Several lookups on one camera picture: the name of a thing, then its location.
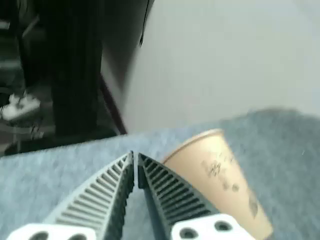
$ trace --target printed design on cup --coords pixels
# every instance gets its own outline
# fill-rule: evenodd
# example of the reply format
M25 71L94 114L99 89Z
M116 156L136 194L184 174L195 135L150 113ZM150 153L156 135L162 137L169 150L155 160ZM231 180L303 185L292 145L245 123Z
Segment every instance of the printed design on cup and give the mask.
M248 196L249 196L249 209L250 209L250 212L253 216L253 218L255 218L258 214L258 201L257 201L257 198L255 197L254 193L250 190L250 189L247 189L247 193L248 193Z
M238 192L240 188L239 185L237 183L230 183L226 177L228 165L232 165L234 157L223 152L215 151L208 151L206 154L208 156L204 157L201 166L208 178L217 177L222 184L223 190L227 191L231 189L235 193Z

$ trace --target white wall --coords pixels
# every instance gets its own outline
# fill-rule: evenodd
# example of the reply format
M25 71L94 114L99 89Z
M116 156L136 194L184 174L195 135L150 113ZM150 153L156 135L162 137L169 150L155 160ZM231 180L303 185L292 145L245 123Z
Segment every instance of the white wall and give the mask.
M320 4L155 0L125 89L129 132L283 106L320 115Z

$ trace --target ribbed gripper pad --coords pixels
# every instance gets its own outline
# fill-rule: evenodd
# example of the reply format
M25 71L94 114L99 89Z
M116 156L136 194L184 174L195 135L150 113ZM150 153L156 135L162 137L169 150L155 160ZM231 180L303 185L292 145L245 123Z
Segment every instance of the ribbed gripper pad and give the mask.
M169 240L177 222L219 213L186 180L143 154L138 156L138 186L144 189L147 202L154 203L148 206L150 214L154 212L151 218L158 217L153 229L159 239Z
M94 229L97 240L120 240L127 198L134 187L133 153L113 161L80 185L46 218L46 224Z

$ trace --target gray carpet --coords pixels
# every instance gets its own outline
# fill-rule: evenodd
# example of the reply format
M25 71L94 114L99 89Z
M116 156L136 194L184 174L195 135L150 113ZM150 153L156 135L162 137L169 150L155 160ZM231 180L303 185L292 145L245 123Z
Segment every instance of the gray carpet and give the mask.
M202 131L222 128L274 227L273 239L320 239L320 120L264 110L216 123L115 137L0 160L0 239L41 222L102 166L129 150L162 160ZM143 191L129 196L124 240L153 240Z

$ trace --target tan paper cup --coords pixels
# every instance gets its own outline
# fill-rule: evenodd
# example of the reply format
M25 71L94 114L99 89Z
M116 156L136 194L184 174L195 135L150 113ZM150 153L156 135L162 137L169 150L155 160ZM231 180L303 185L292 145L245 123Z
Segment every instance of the tan paper cup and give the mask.
M219 211L233 216L255 239L264 240L273 232L222 130L192 137L163 164L198 189Z

